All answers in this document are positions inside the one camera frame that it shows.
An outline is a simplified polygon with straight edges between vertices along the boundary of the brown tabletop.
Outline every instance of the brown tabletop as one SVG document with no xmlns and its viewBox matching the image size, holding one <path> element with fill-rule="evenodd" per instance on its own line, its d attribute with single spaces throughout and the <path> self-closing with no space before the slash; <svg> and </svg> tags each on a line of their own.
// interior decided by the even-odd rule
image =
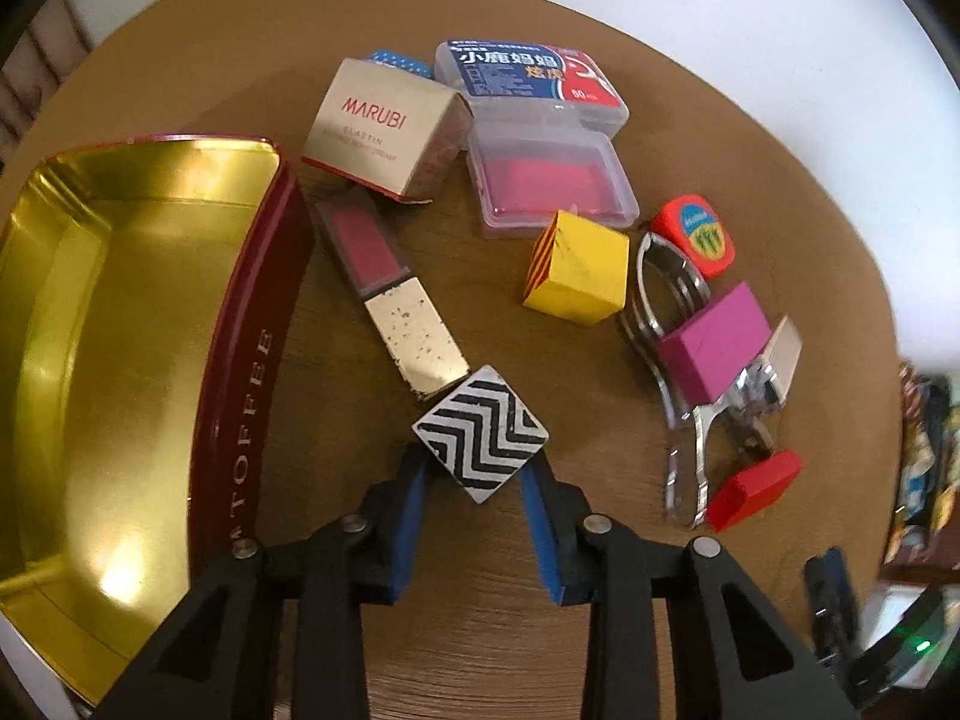
<svg viewBox="0 0 960 720">
<path fill-rule="evenodd" d="M 864 592 L 899 455 L 893 322 L 877 268 L 773 137 L 696 76 L 595 20 L 540 0 L 164 0 L 56 93 L 0 178 L 0 212 L 38 160 L 86 143 L 248 133 L 296 155 L 344 57 L 388 47 L 429 59 L 455 37 L 585 50 L 630 106 L 616 149 L 641 213 L 685 193 L 717 209 L 737 248 L 719 286 L 748 280 L 769 319 L 789 313 L 805 341 L 776 424 L 805 471 L 775 507 L 720 541 L 798 631 L 808 557 L 842 546 Z M 640 536 L 684 543 L 690 533 L 662 517 L 665 429 L 652 377 L 612 320 L 584 328 L 520 307 L 531 242 L 483 240 L 478 211 L 461 159 L 432 205 L 395 207 L 390 221 L 467 360 L 493 365 L 550 430 L 556 474 Z M 348 511 L 392 475 L 418 415 L 321 245 L 272 406 L 264 541 L 305 536 Z M 587 610 L 554 608 L 541 590 L 516 483 L 483 506 L 452 480 L 435 485 L 410 589 L 364 620 L 378 717 L 576 715 Z"/>
</svg>

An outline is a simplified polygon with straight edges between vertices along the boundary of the blue polka dot object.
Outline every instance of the blue polka dot object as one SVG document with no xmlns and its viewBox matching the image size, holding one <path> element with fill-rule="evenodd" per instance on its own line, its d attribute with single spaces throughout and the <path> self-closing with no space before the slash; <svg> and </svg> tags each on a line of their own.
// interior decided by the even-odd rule
<svg viewBox="0 0 960 720">
<path fill-rule="evenodd" d="M 414 76 L 420 76 L 422 79 L 430 79 L 431 81 L 434 79 L 433 68 L 431 66 L 426 62 L 419 61 L 419 59 L 411 59 L 409 56 L 404 56 L 402 53 L 380 49 L 368 56 L 367 61 L 397 68 L 398 70 L 405 70 L 407 73 L 413 73 Z"/>
</svg>

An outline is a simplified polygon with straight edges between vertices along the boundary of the yellow block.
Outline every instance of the yellow block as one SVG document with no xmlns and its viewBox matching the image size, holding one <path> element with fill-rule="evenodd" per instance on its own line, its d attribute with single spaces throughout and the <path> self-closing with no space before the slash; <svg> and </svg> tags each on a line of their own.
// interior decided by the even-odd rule
<svg viewBox="0 0 960 720">
<path fill-rule="evenodd" d="M 595 221 L 558 211 L 536 239 L 523 305 L 596 324 L 623 309 L 630 240 Z"/>
</svg>

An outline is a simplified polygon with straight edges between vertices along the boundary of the blue and yellow label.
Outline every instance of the blue and yellow label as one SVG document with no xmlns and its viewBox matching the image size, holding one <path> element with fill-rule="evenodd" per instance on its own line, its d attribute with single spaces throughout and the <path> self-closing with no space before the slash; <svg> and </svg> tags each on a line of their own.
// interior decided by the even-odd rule
<svg viewBox="0 0 960 720">
<path fill-rule="evenodd" d="M 704 259 L 716 262 L 727 252 L 723 227 L 707 209 L 688 203 L 680 209 L 680 226 L 693 250 Z"/>
</svg>

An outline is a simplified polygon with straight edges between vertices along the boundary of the black and white cube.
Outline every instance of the black and white cube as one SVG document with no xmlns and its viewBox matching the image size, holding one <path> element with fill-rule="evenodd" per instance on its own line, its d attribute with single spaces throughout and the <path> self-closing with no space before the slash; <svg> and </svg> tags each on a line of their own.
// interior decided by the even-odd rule
<svg viewBox="0 0 960 720">
<path fill-rule="evenodd" d="M 484 365 L 414 424 L 414 433 L 483 503 L 550 435 L 490 365 Z"/>
</svg>

